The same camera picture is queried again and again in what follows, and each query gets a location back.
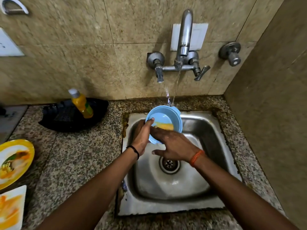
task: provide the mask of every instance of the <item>plate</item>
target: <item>plate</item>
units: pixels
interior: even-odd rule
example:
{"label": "plate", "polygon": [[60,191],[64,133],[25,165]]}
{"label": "plate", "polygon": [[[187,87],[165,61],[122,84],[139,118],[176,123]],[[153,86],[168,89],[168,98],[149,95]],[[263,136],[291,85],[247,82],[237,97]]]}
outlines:
{"label": "plate", "polygon": [[26,190],[23,185],[0,195],[0,230],[21,229]]}
{"label": "plate", "polygon": [[34,146],[25,139],[15,139],[0,145],[0,189],[16,182],[29,168],[34,158]]}

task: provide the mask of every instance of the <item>yellow plate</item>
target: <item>yellow plate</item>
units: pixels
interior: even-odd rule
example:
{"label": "yellow plate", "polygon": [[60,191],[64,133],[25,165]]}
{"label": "yellow plate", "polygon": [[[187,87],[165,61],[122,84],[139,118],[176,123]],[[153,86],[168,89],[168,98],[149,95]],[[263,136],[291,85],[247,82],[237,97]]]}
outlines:
{"label": "yellow plate", "polygon": [[0,145],[0,189],[16,182],[30,167],[34,146],[25,139],[15,139]]}

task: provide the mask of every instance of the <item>orange thread bracelet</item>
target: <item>orange thread bracelet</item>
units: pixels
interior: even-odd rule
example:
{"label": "orange thread bracelet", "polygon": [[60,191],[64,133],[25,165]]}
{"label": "orange thread bracelet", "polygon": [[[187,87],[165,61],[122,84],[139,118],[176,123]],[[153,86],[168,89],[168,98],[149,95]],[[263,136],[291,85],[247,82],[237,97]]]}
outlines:
{"label": "orange thread bracelet", "polygon": [[190,160],[190,165],[191,165],[192,167],[194,167],[194,163],[195,163],[195,161],[197,160],[197,158],[198,158],[200,155],[202,155],[203,153],[205,153],[204,150],[199,150],[199,151],[197,152],[197,154],[195,154],[195,155],[192,157],[192,159]]}

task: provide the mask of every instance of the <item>white switch plate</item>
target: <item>white switch plate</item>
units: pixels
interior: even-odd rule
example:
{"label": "white switch plate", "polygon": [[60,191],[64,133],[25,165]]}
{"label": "white switch plate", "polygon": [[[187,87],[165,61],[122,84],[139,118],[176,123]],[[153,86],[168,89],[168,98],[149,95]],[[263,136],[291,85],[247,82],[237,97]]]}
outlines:
{"label": "white switch plate", "polygon": [[[171,51],[177,51],[181,24],[173,24]],[[193,23],[190,51],[200,50],[208,29],[208,23]]]}
{"label": "white switch plate", "polygon": [[3,28],[0,28],[0,56],[24,56],[25,54],[6,34]]}

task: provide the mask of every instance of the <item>sink rim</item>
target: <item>sink rim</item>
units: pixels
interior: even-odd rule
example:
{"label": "sink rim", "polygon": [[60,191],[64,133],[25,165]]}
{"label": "sink rim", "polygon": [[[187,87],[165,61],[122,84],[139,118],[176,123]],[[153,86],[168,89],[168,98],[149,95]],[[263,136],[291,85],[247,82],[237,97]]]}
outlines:
{"label": "sink rim", "polygon": [[[128,120],[128,127],[126,128],[126,133],[129,133],[132,127],[140,120],[145,119],[147,113],[130,113]],[[182,118],[189,119],[200,119],[209,123],[214,130],[214,133],[220,143],[220,146],[227,163],[228,172],[234,177],[242,181],[239,174],[239,170],[236,167],[232,153],[227,145],[225,136],[221,130],[220,123],[217,118],[215,118],[211,111],[189,111],[181,112]],[[126,146],[129,141],[129,134],[126,134],[122,141],[122,151],[125,151]],[[134,193],[134,188],[130,188],[130,183],[128,181],[129,173],[124,178],[124,189],[120,188],[117,198],[117,206],[119,216],[126,215],[138,215],[147,213],[164,213],[164,212],[177,212],[185,211],[190,209],[206,209],[206,208],[224,208],[224,203],[217,196],[208,196],[205,199],[188,199],[188,200],[177,200],[175,202],[169,202],[168,200],[156,200],[148,199],[144,197],[138,197]]]}

